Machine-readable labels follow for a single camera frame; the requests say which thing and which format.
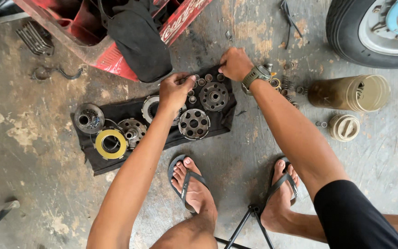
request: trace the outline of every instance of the black flip-flop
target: black flip-flop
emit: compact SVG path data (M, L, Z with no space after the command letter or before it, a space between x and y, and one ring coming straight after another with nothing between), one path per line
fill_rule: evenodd
M285 161L285 168L284 168L284 171L282 171L282 173L285 173L285 174L284 174L283 176L281 176L281 177L279 178L279 180L277 180L277 182L275 182L273 185L271 185L270 188L268 189L268 194L267 194L268 198L267 198L267 201L265 202L265 205L267 205L267 203L268 203L268 201L270 200L271 196L280 188L280 186L281 186L286 180L288 180L288 182L289 182L290 185L291 185L291 189L293 189L293 192L294 192L294 198L290 201L290 202L291 202L291 206L293 206L294 203L296 203L298 193L297 193L297 186L296 186L296 183L294 182L294 180L293 180L293 178L291 177L291 175L287 172L288 166L289 166L291 163L290 163L290 161L288 160L288 158L287 158L286 156L281 156L281 157L279 157L279 158L276 160L276 162L274 163L273 170L272 170L272 173L271 173L271 179L270 179L269 182L271 183L272 180L273 180L273 177L274 177L274 167L275 167L277 161L279 161L279 160L284 160L284 161Z
M179 198L180 198L180 199L182 200L182 202L184 203L185 208L186 208L188 211L192 212L192 213L196 213L195 209L194 209L190 204L188 204L188 203L185 201L185 196L186 196L186 193L187 193L188 184L190 183L190 177L194 177L194 178L196 178L200 183L202 183L205 187L207 187L207 184L206 184L206 182L205 182L205 179L204 179L201 175L199 175L199 174L197 174L197 173L194 173L194 172L190 171L188 168L185 167L185 168L187 169L187 173L185 174L184 185L182 186L182 194L179 193L179 191L173 186L173 183L171 182L171 180L174 178L174 177L173 177L173 172L174 172L174 167L176 166L176 163L177 163L177 162L182 162L182 163L184 163L185 157L187 157L187 155L180 155L180 156L177 156L177 157L174 158L174 160L171 162L171 164L170 164L170 166L169 166L169 169L168 169L169 183L170 183L170 185L172 186L172 188L174 189L174 192L176 192L176 194L179 196Z

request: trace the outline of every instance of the red plastic crate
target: red plastic crate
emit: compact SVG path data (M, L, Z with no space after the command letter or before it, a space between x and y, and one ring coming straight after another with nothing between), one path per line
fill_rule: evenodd
M93 34L101 23L88 11L90 0L83 0L82 3L77 0L13 1L88 65L138 81L138 77L128 66L114 40L109 36L99 40ZM177 3L177 0L154 0L154 5L159 5L160 10L170 1ZM182 2L160 27L159 34L162 41L170 46L211 1L185 0ZM67 11L72 8L76 8L75 11L77 11L73 19L59 14L60 10ZM152 13L152 16L155 16L159 10Z

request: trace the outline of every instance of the tire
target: tire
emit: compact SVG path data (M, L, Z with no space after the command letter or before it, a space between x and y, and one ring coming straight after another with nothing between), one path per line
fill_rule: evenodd
M359 25L375 0L333 0L326 17L329 45L343 59L373 68L398 68L398 56L379 54L359 39Z

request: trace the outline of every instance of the concrete floor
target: concrete floor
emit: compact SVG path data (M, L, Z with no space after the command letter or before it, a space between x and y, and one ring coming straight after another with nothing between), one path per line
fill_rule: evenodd
M277 3L264 0L214 0L171 46L175 71L194 72L218 63L229 47L246 47L255 63L271 62L302 85L312 80L359 74L381 74L391 85L388 103L374 113L318 109L303 97L295 100L312 121L328 121L336 113L349 113L361 121L360 134L341 143L327 137L347 173L383 213L398 214L398 70L378 70L350 64L335 55L325 38L329 0L289 1L294 19L305 33L292 38L284 50L287 27ZM93 177L84 162L69 114L84 102L97 105L146 96L157 84L127 81L88 67L58 41L55 55L32 56L16 36L19 21L0 24L0 208L15 196L21 207L0 223L0 249L85 248L91 224L116 171ZM233 41L225 38L229 30ZM73 81L59 75L37 83L29 74L37 65L62 65L71 74L84 67ZM271 162L280 154L253 98L233 82L238 101L230 133L165 150L150 191L134 226L131 248L150 247L167 229L190 217L167 182L166 170L173 155L190 154L210 183L218 206L215 235L228 239L246 212L267 190ZM315 213L305 186L292 207ZM269 233L277 248L328 248L299 237ZM267 248L254 220L250 219L237 241L252 248Z

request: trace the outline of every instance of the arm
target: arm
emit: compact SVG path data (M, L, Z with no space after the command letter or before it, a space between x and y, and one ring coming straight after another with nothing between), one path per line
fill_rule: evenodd
M219 72L242 81L254 66L242 48L230 48L221 58ZM267 81L257 79L249 87L277 144L314 196L324 185L349 180L325 137Z
M146 135L119 169L91 226L87 248L128 248L131 229L150 188L173 119L193 88L194 76L172 74L161 82L159 107Z

